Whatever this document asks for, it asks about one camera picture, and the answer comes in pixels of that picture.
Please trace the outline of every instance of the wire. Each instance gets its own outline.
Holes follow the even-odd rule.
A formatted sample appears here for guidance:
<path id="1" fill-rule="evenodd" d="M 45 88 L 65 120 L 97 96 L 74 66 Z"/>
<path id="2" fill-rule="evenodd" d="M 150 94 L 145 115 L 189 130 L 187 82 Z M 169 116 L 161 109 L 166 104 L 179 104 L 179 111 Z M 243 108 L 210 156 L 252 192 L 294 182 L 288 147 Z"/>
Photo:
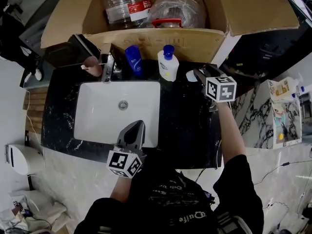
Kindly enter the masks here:
<path id="1" fill-rule="evenodd" d="M 274 204 L 281 204 L 281 205 L 285 205 L 285 206 L 287 207 L 286 213 L 284 214 L 284 216 L 282 217 L 281 221 L 279 221 L 279 223 L 278 223 L 278 225 L 277 225 L 277 229 L 279 229 L 279 226 L 280 226 L 281 222 L 283 221 L 283 219 L 285 218 L 285 216 L 287 215 L 287 213 L 289 212 L 290 209 L 289 209 L 289 207 L 288 207 L 287 204 L 285 204 L 285 203 L 283 203 L 283 202 L 277 202 L 277 201 L 276 201 L 276 202 L 274 202 L 273 204 L 268 204 L 268 206 L 265 207 L 265 208 L 263 208 L 263 210 L 266 209 L 266 208 L 268 208 L 268 207 L 273 206 Z"/>
<path id="2" fill-rule="evenodd" d="M 29 121 L 30 121 L 31 127 L 32 127 L 32 129 L 33 129 L 33 131 L 34 131 L 34 133 L 35 133 L 37 142 L 39 143 L 39 145 L 41 145 L 41 142 L 39 141 L 39 138 L 38 138 L 38 136 L 37 136 L 37 132 L 35 131 L 35 128 L 34 128 L 34 126 L 33 126 L 33 123 L 32 123 L 30 117 L 29 117 L 28 114 L 27 114 L 27 113 L 28 113 L 28 110 L 29 110 L 29 106 L 30 106 L 30 92 L 29 92 L 28 90 L 26 90 L 26 92 L 28 92 L 28 107 L 27 107 L 27 110 L 26 110 L 26 117 L 27 117 L 27 118 L 29 119 Z M 44 148 L 42 149 L 42 155 L 43 155 L 43 158 L 45 159 Z"/>
<path id="3" fill-rule="evenodd" d="M 38 138 L 38 136 L 37 136 L 37 133 L 36 133 L 36 131 L 35 131 L 35 129 L 34 129 L 33 123 L 32 123 L 30 117 L 29 117 L 28 114 L 27 114 L 27 113 L 28 113 L 29 106 L 30 106 L 30 92 L 29 92 L 28 90 L 26 90 L 26 91 L 28 92 L 28 107 L 27 107 L 27 110 L 26 110 L 26 116 L 27 116 L 27 118 L 29 119 L 30 124 L 31 124 L 31 127 L 33 128 L 33 130 L 34 130 L 34 132 L 35 132 L 35 136 L 36 136 L 36 139 L 37 139 L 39 145 L 41 145 L 41 143 L 40 143 L 40 141 L 39 141 L 39 138 Z"/>
<path id="4" fill-rule="evenodd" d="M 8 229 L 5 230 L 5 232 L 6 232 L 6 233 L 16 233 L 16 232 L 12 232 L 11 230 L 19 230 L 19 231 L 22 231 L 22 232 L 24 232 L 24 233 L 31 233 L 31 232 L 29 232 L 29 231 L 26 231 L 26 230 L 23 230 L 23 229 L 20 229 L 20 228 L 16 228 L 16 227 L 8 228 Z"/>
<path id="5" fill-rule="evenodd" d="M 299 201 L 299 204 L 298 204 L 298 207 L 297 207 L 297 214 L 298 214 L 298 216 L 299 216 L 299 207 L 300 207 L 300 204 L 301 204 L 301 200 L 302 200 L 302 198 L 303 198 L 303 196 L 304 196 L 304 193 L 305 193 L 305 191 L 306 191 L 306 188 L 307 188 L 307 185 L 308 185 L 308 182 L 309 182 L 309 179 L 307 179 L 307 183 L 306 183 L 306 185 L 305 185 L 305 187 L 304 187 L 304 189 L 303 189 L 303 194 L 301 195 L 301 198 L 300 198 L 300 201 Z"/>
<path id="6" fill-rule="evenodd" d="M 205 170 L 206 170 L 206 168 L 204 168 L 204 169 L 202 169 L 202 170 L 201 170 L 201 172 L 199 173 L 199 175 L 198 175 L 197 179 L 195 180 L 195 182 L 196 182 L 196 183 L 197 183 L 197 181 L 198 181 L 199 177 L 201 176 L 201 174 L 202 174 Z"/>
<path id="7" fill-rule="evenodd" d="M 37 219 L 37 218 L 34 218 L 34 217 L 32 217 L 32 218 L 35 219 L 35 220 L 38 220 L 38 221 L 45 221 L 45 222 L 47 222 L 50 225 L 50 231 L 52 230 L 52 225 L 47 220 Z"/>
<path id="8" fill-rule="evenodd" d="M 265 174 L 265 176 L 261 179 L 261 181 L 258 182 L 258 183 L 256 183 L 256 184 L 254 184 L 254 186 L 255 186 L 255 185 L 258 185 L 258 184 L 260 184 L 260 183 L 262 183 L 263 180 L 266 178 L 267 175 L 269 175 L 270 173 L 274 172 L 277 168 L 279 168 L 279 167 L 281 167 L 281 166 L 288 166 L 288 165 L 290 165 L 290 164 L 304 163 L 304 162 L 312 162 L 312 160 L 304 160 L 304 161 L 297 161 L 297 162 L 286 162 L 286 163 L 284 163 L 284 164 L 281 164 L 281 165 L 279 165 L 278 167 L 274 168 L 272 171 L 270 171 L 270 172 L 268 172 L 267 174 Z"/>

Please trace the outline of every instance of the red label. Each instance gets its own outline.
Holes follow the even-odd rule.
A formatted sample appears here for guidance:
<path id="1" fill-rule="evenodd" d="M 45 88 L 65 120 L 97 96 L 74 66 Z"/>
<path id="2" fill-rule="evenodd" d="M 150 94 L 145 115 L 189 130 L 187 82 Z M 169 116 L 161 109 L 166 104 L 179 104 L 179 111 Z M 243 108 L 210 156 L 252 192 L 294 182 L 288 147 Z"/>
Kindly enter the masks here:
<path id="1" fill-rule="evenodd" d="M 135 2 L 135 3 L 129 3 L 128 8 L 129 8 L 129 13 L 133 14 L 136 12 L 141 12 L 146 9 L 149 9 L 152 7 L 152 2 L 151 0 L 142 0 L 140 2 Z"/>

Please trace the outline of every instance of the plastic bag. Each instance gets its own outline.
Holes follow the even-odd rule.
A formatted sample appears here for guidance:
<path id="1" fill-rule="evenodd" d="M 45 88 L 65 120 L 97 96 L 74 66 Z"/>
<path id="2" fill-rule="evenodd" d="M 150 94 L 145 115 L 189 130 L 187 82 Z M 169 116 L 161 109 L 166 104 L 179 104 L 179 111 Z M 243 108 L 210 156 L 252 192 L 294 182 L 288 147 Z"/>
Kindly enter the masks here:
<path id="1" fill-rule="evenodd" d="M 203 0 L 156 0 L 141 28 L 151 27 L 156 19 L 180 18 L 182 27 L 205 28 L 206 8 Z M 179 27 L 177 23 L 166 22 L 161 27 Z"/>

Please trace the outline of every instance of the white appliance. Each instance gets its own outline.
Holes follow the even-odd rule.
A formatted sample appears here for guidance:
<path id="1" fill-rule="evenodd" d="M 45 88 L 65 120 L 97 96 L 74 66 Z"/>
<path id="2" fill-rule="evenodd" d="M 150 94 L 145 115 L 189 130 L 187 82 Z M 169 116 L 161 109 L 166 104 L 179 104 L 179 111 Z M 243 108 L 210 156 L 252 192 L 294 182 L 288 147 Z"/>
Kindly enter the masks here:
<path id="1" fill-rule="evenodd" d="M 43 155 L 38 150 L 23 145 L 5 145 L 5 161 L 21 175 L 34 174 L 45 168 Z"/>

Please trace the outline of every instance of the marble wall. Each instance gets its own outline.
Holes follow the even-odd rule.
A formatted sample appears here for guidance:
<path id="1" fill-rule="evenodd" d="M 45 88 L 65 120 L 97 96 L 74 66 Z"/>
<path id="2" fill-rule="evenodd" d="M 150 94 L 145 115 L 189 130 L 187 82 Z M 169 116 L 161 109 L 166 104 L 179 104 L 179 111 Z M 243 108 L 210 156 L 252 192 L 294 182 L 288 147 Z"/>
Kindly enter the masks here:
<path id="1" fill-rule="evenodd" d="M 243 136 L 245 146 L 280 148 L 301 142 L 299 100 L 282 103 L 285 124 L 278 124 L 273 111 L 268 81 L 248 91 L 232 103 L 232 112 Z"/>

